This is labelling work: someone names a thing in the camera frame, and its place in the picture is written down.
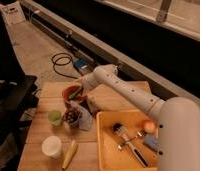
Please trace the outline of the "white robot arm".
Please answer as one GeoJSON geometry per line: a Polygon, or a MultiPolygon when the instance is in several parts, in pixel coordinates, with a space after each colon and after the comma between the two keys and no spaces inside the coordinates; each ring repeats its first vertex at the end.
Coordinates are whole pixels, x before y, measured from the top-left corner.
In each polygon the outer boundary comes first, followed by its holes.
{"type": "Polygon", "coordinates": [[[185,97],[163,100],[121,80],[113,64],[101,65],[82,76],[87,90],[99,84],[113,88],[157,122],[158,171],[200,171],[200,107],[185,97]]]}

